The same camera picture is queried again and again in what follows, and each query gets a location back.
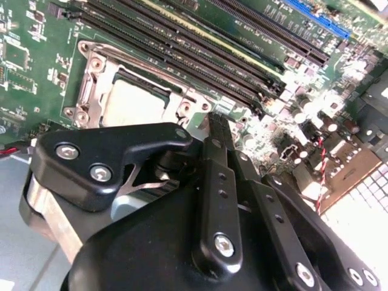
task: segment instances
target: cable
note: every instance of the cable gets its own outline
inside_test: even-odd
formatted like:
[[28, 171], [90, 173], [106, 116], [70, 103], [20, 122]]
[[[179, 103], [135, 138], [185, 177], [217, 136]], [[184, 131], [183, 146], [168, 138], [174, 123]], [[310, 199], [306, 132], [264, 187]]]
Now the cable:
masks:
[[323, 198], [323, 185], [326, 183], [326, 149], [323, 146], [323, 137], [319, 137], [318, 140], [318, 148], [322, 149], [321, 158], [322, 158], [322, 166], [321, 166], [321, 183], [319, 188], [319, 196], [315, 203], [315, 211], [318, 215], [321, 214], [321, 202]]
[[11, 155], [12, 153], [16, 153], [18, 149], [16, 147], [11, 147], [6, 150], [0, 150], [0, 155]]

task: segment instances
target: silver screw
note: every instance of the silver screw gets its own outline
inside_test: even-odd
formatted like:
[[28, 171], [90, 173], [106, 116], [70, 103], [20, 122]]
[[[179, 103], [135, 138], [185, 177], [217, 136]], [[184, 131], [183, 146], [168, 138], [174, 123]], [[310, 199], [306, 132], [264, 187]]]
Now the silver screw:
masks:
[[62, 159], [72, 160], [79, 156], [79, 151], [70, 144], [60, 145], [55, 152]]
[[212, 139], [212, 143], [217, 147], [217, 148], [221, 148], [221, 143], [219, 142], [219, 140], [218, 139], [215, 139], [215, 138], [213, 138]]
[[222, 256], [227, 258], [231, 257], [235, 252], [232, 242], [224, 235], [217, 235], [214, 239], [214, 244]]
[[248, 161], [248, 157], [247, 155], [243, 154], [243, 153], [240, 153], [240, 158], [243, 160], [243, 161]]
[[98, 165], [90, 169], [90, 176], [96, 181], [107, 182], [112, 177], [112, 173], [107, 167]]
[[299, 278], [309, 287], [313, 287], [315, 284], [314, 276], [311, 271], [302, 263], [296, 264], [296, 273]]
[[359, 286], [364, 285], [364, 281], [363, 281], [362, 277], [359, 275], [359, 273], [357, 273], [356, 270], [354, 270], [354, 269], [352, 269], [352, 268], [349, 268], [348, 271], [349, 271], [350, 277], [351, 277], [351, 278], [352, 278]]
[[281, 181], [278, 179], [278, 177], [272, 177], [274, 182], [277, 183], [278, 185], [281, 185]]
[[367, 280], [373, 285], [373, 286], [377, 286], [378, 285], [378, 282], [376, 280], [376, 278], [372, 275], [372, 273], [370, 273], [368, 270], [363, 270], [364, 272], [364, 275], [365, 277], [367, 278]]
[[181, 138], [186, 138], [186, 133], [184, 132], [183, 129], [176, 129], [175, 133], [180, 136]]
[[73, 116], [73, 111], [71, 110], [71, 109], [65, 109], [65, 114], [67, 115], [67, 116]]

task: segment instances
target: dimm slot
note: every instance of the dimm slot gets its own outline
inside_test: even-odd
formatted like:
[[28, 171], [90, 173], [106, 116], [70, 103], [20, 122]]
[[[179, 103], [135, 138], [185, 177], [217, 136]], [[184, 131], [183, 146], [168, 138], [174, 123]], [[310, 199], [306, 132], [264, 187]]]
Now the dimm slot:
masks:
[[254, 67], [251, 63], [243, 59], [239, 59], [233, 56], [231, 53], [225, 52], [217, 45], [203, 40], [194, 33], [187, 31], [187, 29], [180, 27], [179, 25], [169, 21], [166, 18], [163, 18], [162, 16], [144, 7], [143, 5], [136, 3], [135, 1], [114, 0], [111, 1], [111, 3], [106, 3], [101, 0], [89, 0], [89, 4], [95, 5], [97, 2], [106, 8], [116, 10], [118, 13], [121, 13], [125, 17], [129, 17], [123, 12], [126, 8], [131, 9], [131, 13], [138, 12], [140, 13], [139, 18], [146, 19], [148, 23], [151, 23], [154, 26], [161, 25], [163, 30], [169, 30], [168, 33], [176, 35], [186, 43], [190, 44], [191, 47], [197, 48], [215, 59], [222, 59], [223, 63], [227, 65], [226, 67], [229, 66], [235, 71], [241, 72], [252, 79], [259, 79], [257, 80], [257, 83], [268, 88], [270, 92], [280, 95], [284, 90], [285, 83], [281, 82], [280, 80], [274, 80], [274, 78], [268, 76], [265, 72], [261, 71], [261, 69]]
[[142, 41], [141, 39], [136, 39], [134, 37], [129, 37], [128, 34], [123, 33], [117, 28], [112, 27], [108, 22], [105, 22], [103, 19], [98, 19], [95, 15], [88, 15], [87, 13], [68, 13], [68, 18], [74, 19], [80, 23], [83, 23], [87, 26], [93, 27], [97, 30], [100, 30], [102, 32], [105, 32], [109, 34], [111, 37], [117, 39], [118, 41], [129, 44], [132, 47], [141, 50], [143, 52], [147, 52], [152, 58], [159, 62], [165, 62], [169, 66], [171, 66], [172, 69], [184, 72], [191, 76], [192, 78], [196, 78], [202, 85], [205, 85], [206, 87], [210, 88], [211, 90], [214, 90], [216, 92], [220, 92], [229, 98], [232, 98], [234, 101], [236, 101], [238, 104], [246, 106], [250, 109], [252, 109], [252, 112], [260, 112], [261, 106], [258, 102], [258, 99], [250, 99], [249, 96], [244, 96], [244, 94], [237, 93], [234, 90], [231, 90], [228, 87], [225, 87], [218, 83], [218, 80], [216, 80], [212, 76], [201, 76], [201, 72], [198, 70], [192, 69], [190, 67], [187, 67], [185, 64], [182, 64], [174, 59], [172, 59], [169, 56], [166, 56], [163, 52], [157, 51], [155, 48], [147, 47], [149, 44]]
[[[175, 0], [162, 1], [168, 3], [174, 8], [179, 8]], [[235, 0], [207, 0], [207, 2], [224, 10], [240, 21], [245, 22], [255, 30], [272, 38], [274, 41], [280, 43], [281, 45], [287, 47], [288, 49], [320, 67], [324, 67], [327, 61], [330, 59], [329, 55], [309, 44], [298, 35], [290, 32], [288, 29], [277, 24], [275, 21], [263, 15], [262, 13], [252, 10], [251, 8], [248, 8]], [[198, 18], [198, 16], [196, 16], [193, 12], [185, 12], [193, 18]], [[211, 25], [208, 22], [206, 25], [209, 25], [212, 29], [216, 29], [214, 25]]]
[[169, 47], [166, 47], [166, 50], [169, 49], [172, 52], [173, 58], [178, 59], [195, 59], [197, 63], [204, 66], [204, 71], [208, 72], [209, 74], [212, 74], [214, 76], [217, 76], [220, 80], [225, 80], [224, 85], [239, 88], [240, 90], [242, 88], [245, 89], [245, 91], [248, 92], [253, 98], [258, 95], [259, 88], [248, 83], [247, 81], [243, 79], [236, 78], [233, 74], [228, 72], [227, 70], [223, 69], [222, 67], [219, 67], [216, 62], [210, 59], [205, 59], [199, 56], [196, 53], [191, 52], [190, 50], [187, 50], [184, 47], [181, 47], [180, 45], [176, 45], [173, 43], [169, 38], [157, 34], [156, 31], [149, 29], [148, 27], [142, 26], [142, 23], [139, 21], [135, 21], [133, 18], [129, 16], [124, 16], [114, 10], [101, 10], [102, 7], [97, 7], [98, 5], [94, 4], [84, 4], [82, 7], [93, 7], [93, 12], [97, 13], [102, 16], [108, 16], [114, 19], [115, 21], [120, 21], [122, 25], [127, 26], [128, 28], [137, 31], [138, 33], [142, 33], [147, 35], [150, 38], [155, 38], [158, 41], [163, 42], [163, 44], [160, 45], [160, 47], [164, 44], [167, 44]]

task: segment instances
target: connector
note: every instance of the connector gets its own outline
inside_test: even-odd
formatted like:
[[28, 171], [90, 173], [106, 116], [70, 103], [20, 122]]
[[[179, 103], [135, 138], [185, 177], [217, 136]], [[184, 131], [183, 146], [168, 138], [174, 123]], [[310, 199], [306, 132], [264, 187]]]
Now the connector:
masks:
[[302, 2], [299, 2], [299, 0], [284, 0], [284, 2], [293, 8], [297, 9], [300, 13], [303, 15], [306, 15], [308, 18], [314, 20], [318, 25], [322, 26], [323, 28], [327, 29], [328, 31], [332, 32], [333, 34], [340, 36], [344, 39], [349, 39], [350, 32], [347, 30], [339, 27], [335, 23], [333, 23], [331, 20], [323, 17], [323, 16], [315, 16], [311, 12], [311, 8]]

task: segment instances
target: capacitor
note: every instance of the capacitor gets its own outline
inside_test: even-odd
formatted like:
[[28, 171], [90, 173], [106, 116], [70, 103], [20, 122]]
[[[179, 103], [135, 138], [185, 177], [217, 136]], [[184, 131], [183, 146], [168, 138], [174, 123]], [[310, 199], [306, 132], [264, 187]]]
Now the capacitor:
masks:
[[305, 146], [309, 142], [309, 139], [306, 138], [303, 131], [299, 127], [294, 131], [293, 134], [295, 139], [297, 139], [302, 146]]
[[317, 116], [314, 116], [313, 118], [311, 118], [311, 123], [317, 128], [317, 129], [320, 129], [324, 123], [322, 120], [320, 120]]
[[305, 124], [303, 128], [303, 133], [306, 138], [312, 142], [316, 142], [318, 138], [322, 135], [322, 132], [320, 132], [311, 121]]
[[300, 158], [304, 159], [309, 155], [307, 150], [304, 148], [304, 146], [300, 142], [296, 142], [295, 145], [298, 147], [296, 149], [296, 152]]
[[303, 111], [311, 113], [314, 109], [313, 102], [308, 97], [303, 97], [302, 100], [299, 102], [300, 107], [303, 109]]
[[256, 144], [255, 138], [250, 134], [244, 135], [242, 140], [244, 141], [244, 145], [250, 149]]
[[357, 126], [353, 121], [350, 119], [345, 119], [343, 122], [344, 127], [353, 135], [358, 133], [360, 131], [360, 127]]
[[295, 165], [298, 165], [302, 162], [302, 159], [300, 158], [300, 156], [296, 152], [293, 152], [291, 154], [291, 159]]
[[300, 109], [294, 109], [292, 117], [297, 124], [301, 124], [306, 121], [306, 115]]
[[338, 125], [336, 125], [334, 120], [329, 116], [323, 116], [322, 121], [329, 132], [335, 132], [337, 130]]

